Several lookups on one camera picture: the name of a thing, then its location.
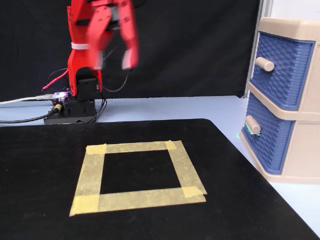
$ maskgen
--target gray table surface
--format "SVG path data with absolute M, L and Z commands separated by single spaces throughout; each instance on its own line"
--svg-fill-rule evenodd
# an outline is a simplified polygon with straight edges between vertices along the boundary
M 247 104 L 248 99 L 236 96 L 109 99 L 98 122 L 208 119 L 253 163 L 240 139 L 236 137 L 236 133 L 244 125 Z M 49 106 L 49 101 L 0 105 L 0 120 L 20 120 L 45 115 L 50 110 Z M 15 126 L 43 124 L 43 120 L 38 120 Z M 320 237 L 320 184 L 270 184 Z

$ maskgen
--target red robot arm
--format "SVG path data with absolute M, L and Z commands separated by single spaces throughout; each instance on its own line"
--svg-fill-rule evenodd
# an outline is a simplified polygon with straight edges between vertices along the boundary
M 94 71 L 99 91 L 102 92 L 102 51 L 114 33 L 112 29 L 107 29 L 111 21 L 118 22 L 126 44 L 122 68 L 131 69 L 138 64 L 138 36 L 130 0 L 72 0 L 67 13 L 72 40 L 72 52 L 67 64 L 72 96 L 77 95 L 77 71 L 85 67 Z

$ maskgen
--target yellow masking tape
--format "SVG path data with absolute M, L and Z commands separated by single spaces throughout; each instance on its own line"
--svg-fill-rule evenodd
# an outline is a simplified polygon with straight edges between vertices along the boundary
M 105 154 L 157 150 L 168 150 L 182 187 L 100 195 Z M 206 201 L 203 194 L 207 194 L 207 192 L 181 141 L 93 145 L 86 148 L 70 216 L 84 213 L 203 203 Z
M 106 153 L 106 146 L 107 146 L 107 144 L 87 146 L 85 148 L 85 153 L 89 154 L 89 155 L 105 154 Z
M 117 153 L 146 152 L 146 151 L 157 151 L 157 150 L 167 150 L 167 146 L 164 141 L 108 144 L 106 146 L 105 153 L 117 154 Z
M 100 194 L 104 160 L 104 154 L 85 154 L 75 196 Z
M 196 186 L 183 186 L 182 191 L 186 198 L 192 198 L 194 196 L 203 195 L 202 191 Z
M 99 194 L 75 196 L 69 216 L 96 213 L 99 206 Z
M 197 187 L 202 194 L 207 194 L 194 165 L 192 164 L 181 141 L 174 141 L 176 149 L 169 149 L 169 154 L 182 187 Z
M 175 149 L 177 149 L 175 143 L 172 142 L 172 141 L 166 141 L 166 142 L 165 142 L 165 145 L 166 145 L 166 149 L 168 149 L 168 150 L 175 150 Z
M 202 194 L 185 197 L 181 187 L 109 193 L 100 195 L 98 212 L 204 203 L 205 201 Z

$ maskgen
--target green tape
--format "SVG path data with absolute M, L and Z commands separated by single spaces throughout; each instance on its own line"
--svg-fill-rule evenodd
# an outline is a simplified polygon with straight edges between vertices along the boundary
M 249 127 L 248 123 L 244 122 L 245 126 L 246 126 L 246 129 L 248 129 L 248 132 L 251 134 L 251 135 L 257 135 L 257 136 L 260 136 L 261 132 L 258 132 L 258 133 L 253 133 L 251 131 L 251 128 Z

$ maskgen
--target black table mat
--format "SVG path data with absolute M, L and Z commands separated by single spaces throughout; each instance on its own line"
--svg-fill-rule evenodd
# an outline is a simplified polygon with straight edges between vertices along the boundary
M 205 202 L 69 216 L 86 146 L 157 141 L 183 143 Z M 104 159 L 101 194 L 179 187 L 167 150 Z M 0 239 L 318 237 L 212 122 L 189 119 L 1 127 Z

